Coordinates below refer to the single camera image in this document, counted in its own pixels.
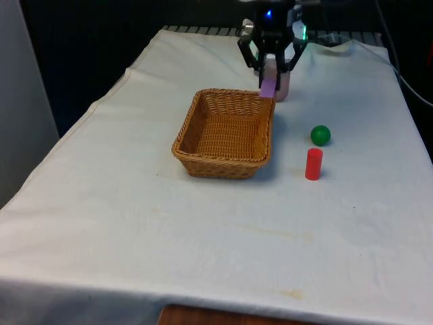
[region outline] cable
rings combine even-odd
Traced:
[[[382,12],[382,9],[380,8],[379,0],[374,0],[374,4],[376,6],[376,9],[378,10],[380,22],[382,23],[382,26],[384,27],[386,38],[388,39],[388,42],[391,46],[392,56],[394,56],[395,67],[397,68],[397,80],[398,80],[399,85],[401,85],[400,62],[398,60],[397,51],[395,49],[394,41],[392,40],[390,30],[388,29],[388,25],[386,24],[384,13]]]
[[[350,5],[352,2],[355,2],[356,0],[322,0],[322,5],[329,5],[329,6],[338,6],[338,5]]]
[[[352,41],[352,42],[358,44],[359,46],[361,46],[367,52],[369,52],[369,53],[373,54],[374,56],[376,56],[377,58],[381,59],[381,61],[383,61],[384,63],[386,63],[387,65],[389,65],[395,71],[395,73],[398,74],[398,70],[390,62],[388,62],[382,56],[380,56],[379,54],[377,54],[375,51],[372,51],[365,44],[357,41],[356,39],[351,39],[350,37],[347,37],[345,35],[340,35],[340,34],[339,35],[333,35],[332,33],[328,34],[328,35],[320,35],[318,37],[319,38],[324,38],[324,37],[335,37],[335,36],[341,37],[342,39],[346,39],[347,41]],[[410,86],[410,84],[406,81],[406,79],[403,78],[403,76],[401,76],[401,74],[400,74],[400,80],[407,87],[407,89],[410,90],[421,102],[423,102],[425,105],[430,106],[430,107],[433,108],[433,103],[430,103],[428,100],[426,100],[425,98],[423,98],[420,94],[418,94],[416,92],[416,90],[414,90],[414,88],[412,88],[412,86]]]

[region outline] woven texture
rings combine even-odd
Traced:
[[[173,154],[198,177],[249,178],[271,156],[275,101],[255,91],[196,93]]]

